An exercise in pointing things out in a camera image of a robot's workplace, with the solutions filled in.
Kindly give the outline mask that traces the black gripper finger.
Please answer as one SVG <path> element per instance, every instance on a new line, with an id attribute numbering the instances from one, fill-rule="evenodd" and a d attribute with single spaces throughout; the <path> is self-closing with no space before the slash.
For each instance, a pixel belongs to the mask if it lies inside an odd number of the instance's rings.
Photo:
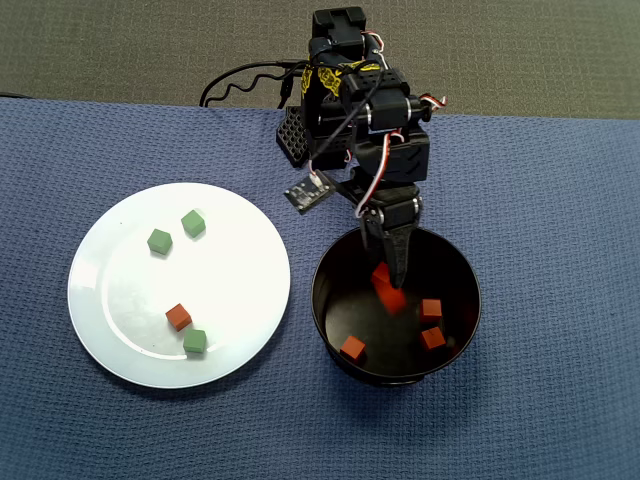
<path id="1" fill-rule="evenodd" d="M 363 247 L 373 269 L 385 261 L 384 220 L 382 211 L 372 207 L 365 207 L 360 217 Z"/>
<path id="2" fill-rule="evenodd" d="M 408 271 L 409 243 L 413 231 L 418 227 L 422 212 L 419 193 L 398 199 L 381 209 L 382 242 L 386 263 L 389 267 L 393 288 L 402 287 Z"/>

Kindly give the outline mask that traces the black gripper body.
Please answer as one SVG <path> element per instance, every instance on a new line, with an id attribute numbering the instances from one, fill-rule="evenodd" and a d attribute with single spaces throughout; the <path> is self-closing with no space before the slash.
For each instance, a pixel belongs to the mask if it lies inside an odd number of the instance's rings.
<path id="1" fill-rule="evenodd" d="M 383 182 L 409 184 L 426 179 L 430 138 L 426 133 L 385 133 L 354 145 L 359 167 L 370 180 L 356 204 L 362 212 Z"/>

